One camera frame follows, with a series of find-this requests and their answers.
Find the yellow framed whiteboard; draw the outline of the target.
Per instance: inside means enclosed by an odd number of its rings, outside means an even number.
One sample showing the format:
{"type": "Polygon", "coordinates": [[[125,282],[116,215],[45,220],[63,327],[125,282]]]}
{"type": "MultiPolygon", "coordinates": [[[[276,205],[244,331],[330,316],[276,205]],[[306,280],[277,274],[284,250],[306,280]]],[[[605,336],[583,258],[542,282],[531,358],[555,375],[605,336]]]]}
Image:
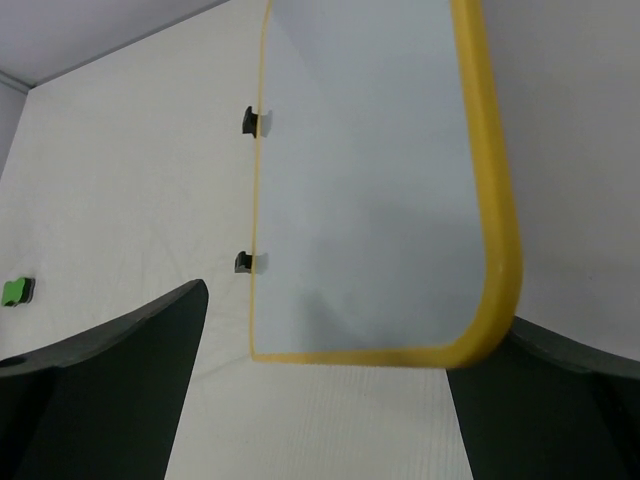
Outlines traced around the yellow framed whiteboard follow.
{"type": "Polygon", "coordinates": [[[270,1],[255,141],[259,362],[460,368],[523,259],[478,1],[270,1]]]}

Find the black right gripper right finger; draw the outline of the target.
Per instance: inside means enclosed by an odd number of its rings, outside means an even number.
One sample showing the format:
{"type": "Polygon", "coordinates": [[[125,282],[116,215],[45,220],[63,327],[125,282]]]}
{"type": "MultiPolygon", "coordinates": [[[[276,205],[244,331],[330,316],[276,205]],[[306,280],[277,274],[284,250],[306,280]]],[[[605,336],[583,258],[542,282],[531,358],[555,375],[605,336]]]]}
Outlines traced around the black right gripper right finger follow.
{"type": "Polygon", "coordinates": [[[474,478],[638,478],[637,361],[517,318],[447,379],[474,478]]]}

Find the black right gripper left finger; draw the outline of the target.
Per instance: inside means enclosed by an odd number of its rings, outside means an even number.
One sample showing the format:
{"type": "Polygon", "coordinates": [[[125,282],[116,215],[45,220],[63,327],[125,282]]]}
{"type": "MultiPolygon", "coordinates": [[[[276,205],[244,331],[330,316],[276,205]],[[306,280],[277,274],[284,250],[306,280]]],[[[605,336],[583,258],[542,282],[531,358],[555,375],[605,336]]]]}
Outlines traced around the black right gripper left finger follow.
{"type": "Polygon", "coordinates": [[[4,479],[162,479],[205,325],[192,280],[1,362],[4,479]]]}

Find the green whiteboard eraser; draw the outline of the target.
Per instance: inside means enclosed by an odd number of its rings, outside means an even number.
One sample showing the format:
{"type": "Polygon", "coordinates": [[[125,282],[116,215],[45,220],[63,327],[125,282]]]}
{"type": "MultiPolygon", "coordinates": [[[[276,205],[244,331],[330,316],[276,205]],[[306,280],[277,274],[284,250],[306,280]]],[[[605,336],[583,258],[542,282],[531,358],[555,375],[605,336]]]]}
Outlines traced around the green whiteboard eraser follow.
{"type": "Polygon", "coordinates": [[[35,290],[36,280],[31,277],[20,277],[7,281],[2,289],[1,306],[15,307],[31,302],[35,290]]]}

